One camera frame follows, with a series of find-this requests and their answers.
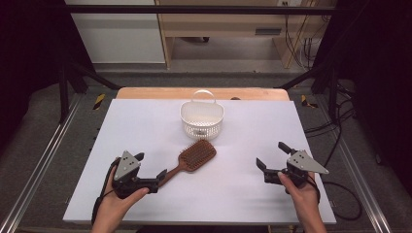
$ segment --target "brush bristles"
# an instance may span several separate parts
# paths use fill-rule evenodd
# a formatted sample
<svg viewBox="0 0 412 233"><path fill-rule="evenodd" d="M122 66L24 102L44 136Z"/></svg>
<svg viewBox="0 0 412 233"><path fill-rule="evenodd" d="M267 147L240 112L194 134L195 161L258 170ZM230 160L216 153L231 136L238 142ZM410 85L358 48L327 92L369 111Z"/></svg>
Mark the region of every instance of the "brush bristles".
<svg viewBox="0 0 412 233"><path fill-rule="evenodd" d="M206 140L199 140L181 153L191 170L196 170L216 155L215 148Z"/></svg>

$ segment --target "basket handle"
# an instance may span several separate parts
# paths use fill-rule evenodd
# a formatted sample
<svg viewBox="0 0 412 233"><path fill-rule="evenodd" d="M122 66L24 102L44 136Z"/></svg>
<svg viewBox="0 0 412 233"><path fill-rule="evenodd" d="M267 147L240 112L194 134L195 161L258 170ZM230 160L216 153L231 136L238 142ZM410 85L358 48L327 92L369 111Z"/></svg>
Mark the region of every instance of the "basket handle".
<svg viewBox="0 0 412 233"><path fill-rule="evenodd" d="M207 93L207 94L212 95L213 100L214 100L214 104L216 104L215 95L214 95L212 92L210 92L209 90L205 90L205 89L200 89L200 90L195 91L195 92L193 93L193 95L191 96L191 101L192 101L192 102L193 102L194 96L195 96L196 94L198 94L198 93Z"/></svg>

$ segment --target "floor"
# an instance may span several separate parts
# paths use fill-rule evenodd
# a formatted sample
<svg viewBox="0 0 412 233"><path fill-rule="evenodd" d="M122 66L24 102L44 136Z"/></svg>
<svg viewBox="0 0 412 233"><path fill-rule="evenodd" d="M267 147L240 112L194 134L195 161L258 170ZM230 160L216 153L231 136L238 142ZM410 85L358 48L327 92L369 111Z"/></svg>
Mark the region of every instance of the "floor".
<svg viewBox="0 0 412 233"><path fill-rule="evenodd" d="M304 60L304 55L297 56ZM305 72L305 68L295 63L290 69L284 69L270 39L226 39L210 38L204 43L200 38L179 38L176 40L174 56L170 69L164 66L151 64L134 64L127 66L107 66L96 64L99 73L120 85L129 86L258 86L274 87L296 78ZM61 213L64 213L67 193L76 185L77 179L65 179L70 172L79 176L87 160L89 149L93 146L93 136L98 134L98 128L104 119L104 114L91 111L89 106L94 105L96 95L102 90L101 84L86 78L90 90L86 96L71 95L71 100L83 98L81 111L74 116L71 128L65 131L61 141L55 141L58 149L45 151L59 118L58 86L51 86L35 93L30 103L30 111L23 119L21 128L15 135L10 146L3 151L0 162L0 184L4 193L1 199L2 227L7 220L13 206L18 204L19 194L25 190L26 181L32 181L33 171L38 171L36 164L39 161L47 164L44 174L39 181L34 181L32 187L35 192L27 195L28 203L23 205L23 213L12 213L16 217L17 232L64 232L61 228L87 231L87 228L76 225L67 225L61 222ZM316 126L327 120L322 106L327 95L316 96L310 91L311 80L300 83L296 88L289 90L291 100L295 101L305 128ZM351 88L350 82L344 83ZM116 95L114 91L107 91L108 99ZM309 105L301 104L301 96L305 95ZM109 102L104 102L102 111ZM328 196L333 197L336 210L342 216L350 219L338 219L336 226L331 226L329 232L412 232L412 225L408 217L412 215L412 200L405 194L401 185L395 180L391 168L377 165L373 158L373 149L365 138L357 121L350 117L345 121L343 138L337 154L330 161L330 169L335 175L325 178L325 181L340 182L350 187L358 194L363 203L361 217L356 217L358 204L350 193L342 192L339 187L330 186ZM328 152L336 139L335 133L325 134L322 137L308 136L312 152L326 159ZM80 150L71 150L76 142ZM59 151L65 151L62 157ZM54 159L47 160L45 153L51 152ZM355 168L351 158L356 158ZM354 183L357 171L364 176L365 184ZM289 232L288 227L279 226L272 232Z"/></svg>

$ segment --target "wooden brush handle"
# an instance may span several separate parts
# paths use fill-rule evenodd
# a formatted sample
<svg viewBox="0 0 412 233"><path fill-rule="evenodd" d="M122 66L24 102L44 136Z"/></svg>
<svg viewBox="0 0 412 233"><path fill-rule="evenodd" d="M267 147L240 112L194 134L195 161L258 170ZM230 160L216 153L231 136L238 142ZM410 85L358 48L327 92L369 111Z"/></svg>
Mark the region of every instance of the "wooden brush handle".
<svg viewBox="0 0 412 233"><path fill-rule="evenodd" d="M158 183L158 187L162 187L165 183L167 183L172 177L174 177L176 174L178 174L180 171L185 170L186 166L185 164L179 163L177 167L166 173L166 176L164 179Z"/></svg>

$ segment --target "brush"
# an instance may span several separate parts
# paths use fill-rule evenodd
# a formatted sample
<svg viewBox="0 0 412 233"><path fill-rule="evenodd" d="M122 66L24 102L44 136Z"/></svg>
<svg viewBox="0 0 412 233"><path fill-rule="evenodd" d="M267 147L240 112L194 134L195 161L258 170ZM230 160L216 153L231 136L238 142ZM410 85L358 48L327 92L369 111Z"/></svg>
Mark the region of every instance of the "brush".
<svg viewBox="0 0 412 233"><path fill-rule="evenodd" d="M199 140L195 142L179 154L179 164L166 174L166 177L158 184L158 186L162 187L181 171L194 172L215 155L216 150L208 141Z"/></svg>

